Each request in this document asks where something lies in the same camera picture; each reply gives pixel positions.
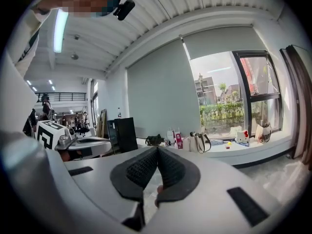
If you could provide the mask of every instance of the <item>corrugated ceiling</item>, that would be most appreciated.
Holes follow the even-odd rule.
[[[163,22],[193,10],[213,6],[247,6],[280,11],[275,0],[134,0],[136,6],[124,21],[113,15],[87,19],[69,16],[63,42],[63,51],[56,54],[57,65],[74,65],[87,69],[106,71],[114,60],[134,41]],[[40,30],[40,42],[32,66],[49,65],[47,25]],[[73,53],[79,55],[72,60]]]

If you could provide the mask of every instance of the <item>hello kitty toy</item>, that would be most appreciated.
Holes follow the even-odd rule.
[[[235,137],[235,141],[239,144],[247,144],[249,145],[249,135],[248,131],[238,131],[237,136]]]

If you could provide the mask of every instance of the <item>window sill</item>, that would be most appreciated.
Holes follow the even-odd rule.
[[[137,139],[137,143],[139,148],[146,147],[144,139]],[[245,147],[233,142],[229,149],[225,148],[226,145],[227,142],[222,145],[215,145],[208,152],[195,155],[217,158],[230,165],[239,165],[259,161],[293,147],[292,137],[283,131],[272,133],[270,141],[267,143],[253,141],[249,144],[249,147]]]

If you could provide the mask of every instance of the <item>window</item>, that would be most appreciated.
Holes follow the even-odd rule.
[[[94,79],[91,81],[91,113],[94,127],[98,124],[98,82]]]
[[[279,108],[278,99],[252,102],[252,134],[256,132],[257,125],[269,122],[273,130],[278,129]]]
[[[240,61],[252,96],[279,93],[278,83],[267,57],[240,58]]]
[[[267,51],[223,52],[192,60],[187,56],[201,126],[209,138],[231,139],[244,129],[253,137],[257,126],[266,123],[273,132],[282,129],[282,96]]]
[[[96,83],[94,85],[94,90],[93,90],[93,94],[96,93],[98,91],[98,83]]]
[[[282,129],[282,96],[270,55],[266,51],[233,51],[246,94],[248,132],[254,136],[257,125],[270,123],[273,131]]]
[[[209,138],[234,138],[245,129],[238,75],[229,52],[190,60],[198,97],[201,126]]]

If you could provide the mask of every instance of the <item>roller blind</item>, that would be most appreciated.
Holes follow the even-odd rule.
[[[265,50],[265,46],[251,27],[226,27],[201,31],[183,37],[190,58],[235,50]]]
[[[200,129],[194,79],[181,40],[128,69],[128,100],[137,137],[166,137],[169,127],[180,128],[182,136]]]

